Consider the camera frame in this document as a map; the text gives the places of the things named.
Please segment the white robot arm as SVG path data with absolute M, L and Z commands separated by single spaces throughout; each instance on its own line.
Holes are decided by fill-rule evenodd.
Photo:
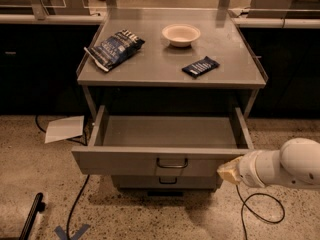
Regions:
M 217 169 L 232 184 L 251 188 L 279 185 L 320 189 L 320 144 L 306 138 L 286 141 L 279 150 L 254 150 Z

